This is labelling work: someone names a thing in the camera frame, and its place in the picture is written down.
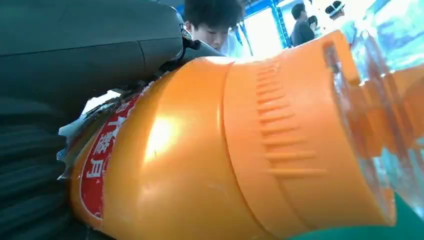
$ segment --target person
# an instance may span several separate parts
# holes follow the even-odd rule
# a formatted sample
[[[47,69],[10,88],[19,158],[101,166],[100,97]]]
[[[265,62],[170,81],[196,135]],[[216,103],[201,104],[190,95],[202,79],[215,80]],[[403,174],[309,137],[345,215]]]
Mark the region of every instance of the person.
[[[187,31],[193,40],[200,40],[218,52],[229,37],[229,30],[243,20],[244,12],[240,0],[184,1]]]
[[[345,15],[345,4],[341,1],[334,1],[332,4],[325,8],[325,13],[329,15],[332,20],[337,20]]]
[[[357,28],[353,20],[346,20],[345,4],[339,0],[334,1],[332,4],[325,8],[325,13],[333,20],[332,27],[328,31],[340,30],[346,37],[350,46],[353,45],[357,34]]]
[[[315,38],[320,37],[322,35],[322,32],[321,32],[321,27],[318,26],[318,18],[317,18],[317,16],[315,16],[315,15],[310,16],[307,19],[307,22],[308,22],[308,24],[310,26],[310,29],[315,34]]]
[[[305,10],[305,4],[298,3],[291,9],[291,14],[296,20],[293,32],[291,34],[291,41],[294,47],[307,43],[315,38],[314,31],[308,24],[308,15]]]

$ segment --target dark clothing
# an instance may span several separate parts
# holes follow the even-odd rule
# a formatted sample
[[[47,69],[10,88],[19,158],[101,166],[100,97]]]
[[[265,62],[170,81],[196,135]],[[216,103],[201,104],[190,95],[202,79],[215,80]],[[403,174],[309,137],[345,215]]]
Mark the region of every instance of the dark clothing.
[[[294,25],[293,33],[291,34],[291,41],[293,46],[299,46],[307,43],[315,38],[315,33],[309,27],[306,21],[298,21]]]

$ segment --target green surface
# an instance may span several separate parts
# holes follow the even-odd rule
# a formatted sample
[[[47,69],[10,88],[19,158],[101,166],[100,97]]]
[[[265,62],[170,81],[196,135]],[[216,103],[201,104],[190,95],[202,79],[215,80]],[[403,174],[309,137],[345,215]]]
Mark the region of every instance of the green surface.
[[[424,240],[424,221],[398,196],[396,196],[396,206],[397,224],[395,227],[334,228],[310,232],[290,240]]]

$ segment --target white hat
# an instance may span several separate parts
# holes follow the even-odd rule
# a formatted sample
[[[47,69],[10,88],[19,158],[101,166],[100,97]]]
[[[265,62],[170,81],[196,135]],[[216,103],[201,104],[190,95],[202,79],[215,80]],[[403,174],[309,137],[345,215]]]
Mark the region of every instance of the white hat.
[[[335,7],[334,6],[334,3],[336,3],[336,2],[340,2],[340,5],[338,6],[338,7]],[[330,12],[330,13],[328,13],[327,12],[327,14],[328,15],[330,15],[330,17],[332,17],[333,15],[335,15],[338,11],[340,11],[342,8],[344,8],[345,7],[345,4],[344,3],[342,3],[342,1],[334,1],[332,4],[330,4],[328,7],[332,7],[334,10],[332,11],[332,12]]]

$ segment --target red label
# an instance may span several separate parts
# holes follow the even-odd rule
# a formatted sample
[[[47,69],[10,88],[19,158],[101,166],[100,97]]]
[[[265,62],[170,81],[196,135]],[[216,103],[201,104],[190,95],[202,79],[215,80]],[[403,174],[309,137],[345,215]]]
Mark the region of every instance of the red label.
[[[82,168],[81,202],[85,209],[99,220],[103,219],[103,177],[108,170],[115,139],[139,96],[140,94],[122,103],[103,125]]]

